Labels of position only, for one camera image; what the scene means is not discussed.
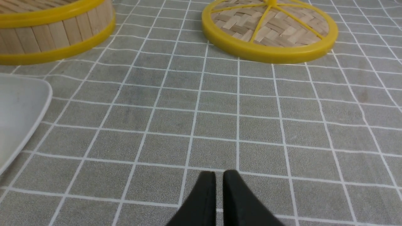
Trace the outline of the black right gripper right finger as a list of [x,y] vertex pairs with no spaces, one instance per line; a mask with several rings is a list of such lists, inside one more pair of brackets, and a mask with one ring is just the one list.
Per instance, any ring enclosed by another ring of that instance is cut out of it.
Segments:
[[223,173],[225,226],[283,226],[254,195],[236,170]]

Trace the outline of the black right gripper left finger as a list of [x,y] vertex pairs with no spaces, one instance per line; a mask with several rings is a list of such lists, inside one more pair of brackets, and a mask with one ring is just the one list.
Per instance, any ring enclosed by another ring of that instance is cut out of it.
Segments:
[[167,226],[216,225],[216,176],[202,171],[189,196]]

